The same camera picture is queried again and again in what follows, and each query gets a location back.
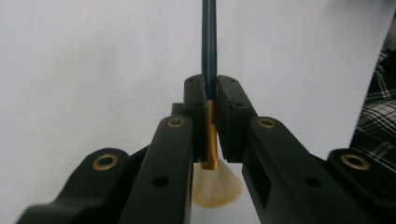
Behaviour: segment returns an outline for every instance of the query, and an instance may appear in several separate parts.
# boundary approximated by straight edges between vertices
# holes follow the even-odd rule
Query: white table
[[[201,1],[0,3],[0,222],[52,201],[86,155],[132,154],[200,73]],[[348,147],[393,0],[218,1],[219,73],[325,159]],[[240,165],[232,166],[240,174]],[[191,223],[259,223],[248,191]]]

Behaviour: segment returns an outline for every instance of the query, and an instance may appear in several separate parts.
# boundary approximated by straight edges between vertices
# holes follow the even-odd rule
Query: brush handle
[[[202,15],[202,75],[207,100],[216,100],[218,53],[216,42],[216,0],[203,0]]]

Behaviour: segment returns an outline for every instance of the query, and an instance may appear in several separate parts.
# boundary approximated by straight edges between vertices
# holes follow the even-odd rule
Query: checkered clothing
[[[396,79],[387,74],[380,63],[375,69],[350,148],[396,173]]]

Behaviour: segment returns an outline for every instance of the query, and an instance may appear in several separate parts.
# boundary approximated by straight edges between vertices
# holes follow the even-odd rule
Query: paintbrush
[[[192,200],[202,207],[218,207],[233,202],[243,189],[239,178],[218,158],[217,75],[216,0],[203,0],[202,76],[208,105],[207,161],[195,164],[192,184]]]

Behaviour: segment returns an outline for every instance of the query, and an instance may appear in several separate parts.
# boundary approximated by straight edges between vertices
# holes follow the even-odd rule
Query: hole
[[[353,155],[353,154],[344,154],[341,156],[341,161],[356,170],[362,170],[362,171],[366,171],[368,169],[370,169],[370,163],[365,160],[364,158],[357,156],[357,155]]]
[[[93,169],[97,171],[105,171],[113,168],[119,162],[119,157],[114,154],[102,155],[92,163]]]
[[[320,181],[318,181],[318,180],[317,180],[316,178],[314,178],[314,177],[307,177],[307,178],[305,179],[305,183],[306,183],[309,187],[314,188],[314,189],[318,189],[318,188],[321,187]]]
[[[270,119],[260,119],[259,125],[264,128],[275,128],[275,123]]]
[[[169,184],[168,178],[166,176],[158,176],[152,180],[152,186],[157,189],[166,187]]]
[[[111,162],[113,162],[113,158],[111,157],[105,157],[99,160],[100,165],[109,165]]]
[[[170,119],[168,121],[168,125],[173,127],[173,128],[178,128],[184,125],[184,120],[183,119]]]

